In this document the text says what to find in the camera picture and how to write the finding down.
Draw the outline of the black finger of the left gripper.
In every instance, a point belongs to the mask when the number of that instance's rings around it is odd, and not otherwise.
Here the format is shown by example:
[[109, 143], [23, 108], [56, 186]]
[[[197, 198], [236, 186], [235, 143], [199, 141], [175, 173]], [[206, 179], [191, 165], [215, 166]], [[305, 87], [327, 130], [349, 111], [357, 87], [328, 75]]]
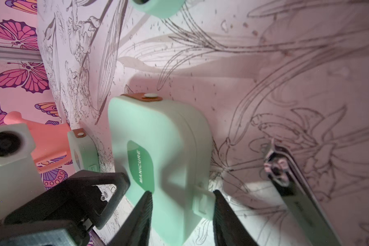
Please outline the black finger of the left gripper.
[[0, 246], [86, 246], [130, 186], [122, 172], [80, 171], [0, 220]]

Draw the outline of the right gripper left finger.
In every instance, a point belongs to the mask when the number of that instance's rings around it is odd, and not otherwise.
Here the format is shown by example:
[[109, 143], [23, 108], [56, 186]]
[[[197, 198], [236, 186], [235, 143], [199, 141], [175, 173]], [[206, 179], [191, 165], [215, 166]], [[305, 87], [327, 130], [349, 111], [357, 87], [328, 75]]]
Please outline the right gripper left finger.
[[153, 211], [152, 193], [146, 191], [140, 198], [109, 246], [148, 246]]

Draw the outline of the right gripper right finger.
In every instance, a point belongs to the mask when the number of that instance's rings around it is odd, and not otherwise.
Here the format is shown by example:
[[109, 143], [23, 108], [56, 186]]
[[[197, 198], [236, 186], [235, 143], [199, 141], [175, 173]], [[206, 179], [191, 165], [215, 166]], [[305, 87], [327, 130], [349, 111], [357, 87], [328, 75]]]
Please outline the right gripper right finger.
[[258, 246], [247, 232], [224, 196], [213, 191], [216, 201], [213, 216], [214, 241], [216, 246]]

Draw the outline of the green nail clipper case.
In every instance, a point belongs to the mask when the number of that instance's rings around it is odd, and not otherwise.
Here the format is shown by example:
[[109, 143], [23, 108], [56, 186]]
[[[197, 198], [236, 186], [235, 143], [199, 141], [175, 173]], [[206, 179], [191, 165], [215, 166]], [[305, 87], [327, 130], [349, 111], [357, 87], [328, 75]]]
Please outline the green nail clipper case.
[[74, 129], [67, 133], [67, 137], [75, 171], [100, 172], [97, 148], [86, 131]]

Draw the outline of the nail clipper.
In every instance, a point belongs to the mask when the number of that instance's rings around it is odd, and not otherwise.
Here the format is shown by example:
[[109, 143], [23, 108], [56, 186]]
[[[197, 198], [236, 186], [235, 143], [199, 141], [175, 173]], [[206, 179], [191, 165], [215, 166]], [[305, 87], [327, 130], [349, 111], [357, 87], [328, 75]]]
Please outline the nail clipper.
[[272, 139], [264, 155], [263, 168], [311, 245], [342, 245], [288, 149]]

